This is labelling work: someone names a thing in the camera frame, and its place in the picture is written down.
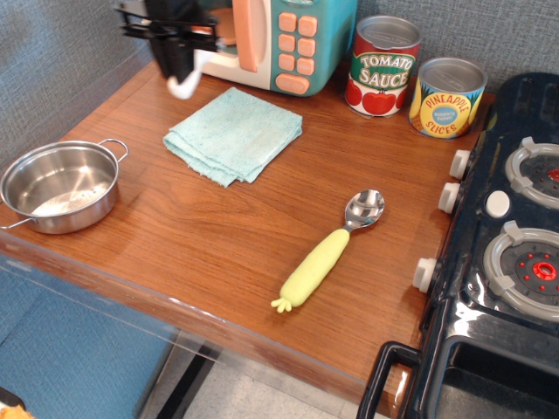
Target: pineapple slices can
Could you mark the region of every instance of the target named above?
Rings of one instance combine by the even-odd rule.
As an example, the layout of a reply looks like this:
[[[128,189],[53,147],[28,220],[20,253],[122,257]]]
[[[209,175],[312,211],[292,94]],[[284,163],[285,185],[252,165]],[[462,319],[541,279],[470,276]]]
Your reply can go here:
[[[487,84],[486,73],[462,58],[433,58],[419,67],[410,123],[420,133],[457,138],[473,123]]]
[[[392,115],[404,103],[421,31],[401,17],[375,15],[361,20],[355,32],[346,101],[364,115]]]

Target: wooden countertop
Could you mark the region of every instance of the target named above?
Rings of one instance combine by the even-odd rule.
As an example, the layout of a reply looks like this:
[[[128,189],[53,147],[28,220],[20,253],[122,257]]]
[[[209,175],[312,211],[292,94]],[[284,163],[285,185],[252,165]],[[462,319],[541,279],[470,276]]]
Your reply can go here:
[[[411,126],[411,95],[389,118],[355,113],[344,100],[346,77],[342,67],[321,93],[295,98],[203,76],[181,101],[151,63],[62,139],[128,144],[114,209],[73,234],[17,227],[1,233],[0,251],[359,402],[384,342],[418,346],[425,295],[412,287],[413,273],[420,258],[440,252],[450,223],[440,192],[493,97],[470,134],[442,141]],[[302,115],[303,134],[256,182],[225,189],[162,137],[231,86]],[[384,195],[381,219],[352,233],[303,306],[276,313],[270,302],[284,281],[343,226],[347,201],[363,189]],[[0,216],[3,225],[17,220],[6,208]]]

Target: light blue towel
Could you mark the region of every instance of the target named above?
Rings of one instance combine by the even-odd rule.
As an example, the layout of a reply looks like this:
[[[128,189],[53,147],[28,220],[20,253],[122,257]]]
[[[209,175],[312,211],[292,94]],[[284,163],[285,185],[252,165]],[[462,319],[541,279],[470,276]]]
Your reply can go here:
[[[172,127],[163,143],[196,172],[228,187],[252,183],[301,133],[302,117],[232,87]]]

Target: pot handle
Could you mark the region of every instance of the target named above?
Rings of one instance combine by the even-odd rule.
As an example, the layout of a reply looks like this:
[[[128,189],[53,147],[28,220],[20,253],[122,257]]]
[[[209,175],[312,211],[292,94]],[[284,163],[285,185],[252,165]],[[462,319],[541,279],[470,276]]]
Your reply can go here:
[[[18,221],[17,223],[14,223],[12,225],[0,225],[0,230],[13,229],[14,227],[17,227],[18,225],[21,225],[23,223],[27,223],[28,221],[35,221],[35,218],[25,218],[25,220]]]
[[[126,153],[124,153],[124,155],[123,155],[117,162],[120,163],[121,161],[123,161],[123,160],[126,158],[127,155],[130,154],[130,150],[128,150],[128,146],[127,146],[126,144],[124,144],[122,141],[120,141],[120,140],[115,140],[115,139],[113,139],[113,138],[107,138],[106,140],[103,140],[102,142],[100,142],[99,145],[104,144],[104,143],[106,143],[106,142],[118,142],[118,143],[121,144],[121,145],[124,147],[124,149],[126,150]]]

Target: black stove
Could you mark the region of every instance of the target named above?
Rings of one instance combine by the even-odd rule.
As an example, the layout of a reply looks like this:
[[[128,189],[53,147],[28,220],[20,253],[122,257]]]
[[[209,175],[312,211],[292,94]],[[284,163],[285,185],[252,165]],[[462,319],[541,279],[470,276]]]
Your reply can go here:
[[[451,175],[443,250],[413,279],[429,296],[421,347],[383,346],[358,417],[399,363],[411,379],[398,417],[559,418],[559,76],[505,83]]]

